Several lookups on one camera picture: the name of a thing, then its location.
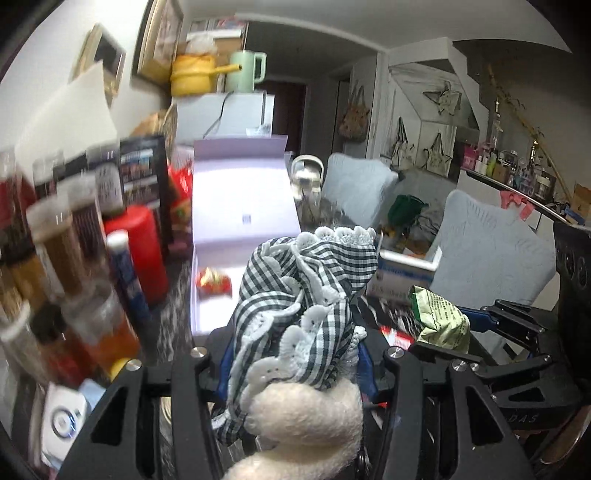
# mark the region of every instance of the white bottle cap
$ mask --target white bottle cap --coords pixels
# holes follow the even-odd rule
[[[127,230],[115,230],[109,233],[106,239],[107,248],[115,253],[129,249],[129,235]]]

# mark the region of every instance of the green package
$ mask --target green package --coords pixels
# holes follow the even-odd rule
[[[418,340],[467,353],[470,321],[450,301],[426,288],[414,286],[410,293],[415,318],[423,329]]]

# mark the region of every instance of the open white box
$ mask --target open white box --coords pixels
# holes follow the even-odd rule
[[[409,290],[417,285],[429,288],[441,261],[442,251],[437,247],[431,260],[411,257],[382,248],[380,236],[377,248],[378,269],[367,285],[367,294],[399,303],[410,304]]]
[[[283,158],[286,143],[280,136],[195,142],[190,295],[195,340],[228,323],[257,245],[300,233]],[[199,297],[195,279],[205,267],[230,276],[232,297]]]

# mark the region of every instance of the red wrapper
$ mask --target red wrapper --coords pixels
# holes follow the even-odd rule
[[[199,270],[195,285],[202,295],[232,295],[230,277],[209,267]]]

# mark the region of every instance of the pink bow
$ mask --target pink bow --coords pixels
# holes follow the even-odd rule
[[[501,191],[501,208],[507,210],[511,202],[515,203],[517,206],[520,206],[521,204],[524,205],[523,210],[519,213],[519,218],[523,221],[527,220],[531,215],[531,212],[534,211],[534,206],[528,202],[527,197],[520,193],[510,192],[509,190]]]

